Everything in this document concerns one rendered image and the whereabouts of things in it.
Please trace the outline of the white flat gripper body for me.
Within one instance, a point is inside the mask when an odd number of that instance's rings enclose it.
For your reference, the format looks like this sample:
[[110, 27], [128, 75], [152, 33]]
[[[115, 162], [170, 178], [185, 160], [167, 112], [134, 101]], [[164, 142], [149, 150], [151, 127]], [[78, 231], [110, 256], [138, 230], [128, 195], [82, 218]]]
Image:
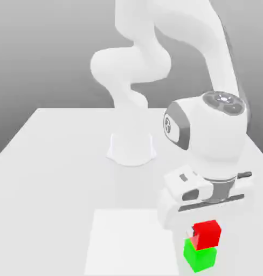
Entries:
[[222, 202], [177, 202], [167, 188], [158, 198], [158, 221], [164, 229], [186, 229], [207, 220], [223, 220], [239, 217], [253, 208], [253, 180], [239, 179], [230, 190], [230, 196]]

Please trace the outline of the small red cube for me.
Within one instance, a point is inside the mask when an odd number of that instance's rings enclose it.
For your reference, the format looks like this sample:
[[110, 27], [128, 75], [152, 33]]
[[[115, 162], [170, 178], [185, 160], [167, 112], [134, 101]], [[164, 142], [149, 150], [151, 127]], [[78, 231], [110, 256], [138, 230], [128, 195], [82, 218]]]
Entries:
[[193, 230], [193, 244], [197, 251], [218, 246], [222, 229], [216, 220], [196, 223]]

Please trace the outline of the small green cube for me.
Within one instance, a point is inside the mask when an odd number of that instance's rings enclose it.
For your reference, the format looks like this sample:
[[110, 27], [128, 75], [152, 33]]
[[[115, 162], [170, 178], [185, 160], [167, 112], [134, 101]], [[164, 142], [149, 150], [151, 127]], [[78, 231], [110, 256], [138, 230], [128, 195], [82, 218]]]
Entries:
[[217, 249], [211, 247], [203, 250], [196, 250], [190, 239], [184, 242], [183, 256], [191, 269], [196, 273], [213, 267], [216, 261]]

